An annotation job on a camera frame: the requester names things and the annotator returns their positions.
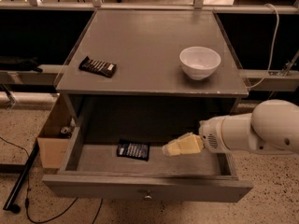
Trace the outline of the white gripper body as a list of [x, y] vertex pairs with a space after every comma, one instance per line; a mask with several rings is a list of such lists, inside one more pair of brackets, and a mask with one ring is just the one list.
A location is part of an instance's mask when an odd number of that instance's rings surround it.
[[221, 139], [221, 124], [223, 118], [216, 117], [199, 122], [199, 135], [204, 142], [204, 146], [212, 153], [224, 153], [225, 145]]

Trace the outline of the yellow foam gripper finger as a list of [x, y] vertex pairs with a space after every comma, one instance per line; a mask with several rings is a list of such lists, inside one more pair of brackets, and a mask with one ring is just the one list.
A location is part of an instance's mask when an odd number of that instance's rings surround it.
[[165, 156], [178, 156], [200, 153], [204, 148], [203, 140], [195, 134], [180, 137], [162, 147]]
[[175, 142], [179, 143], [196, 143], [198, 139], [198, 136], [194, 133], [185, 133], [175, 139]]

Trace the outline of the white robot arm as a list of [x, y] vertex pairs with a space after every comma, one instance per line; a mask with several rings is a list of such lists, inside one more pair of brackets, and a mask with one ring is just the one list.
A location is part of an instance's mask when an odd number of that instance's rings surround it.
[[204, 149], [212, 153], [242, 150], [261, 155], [298, 154], [299, 106], [267, 100], [247, 114], [202, 120], [199, 134], [185, 133], [162, 147], [166, 156], [195, 154]]

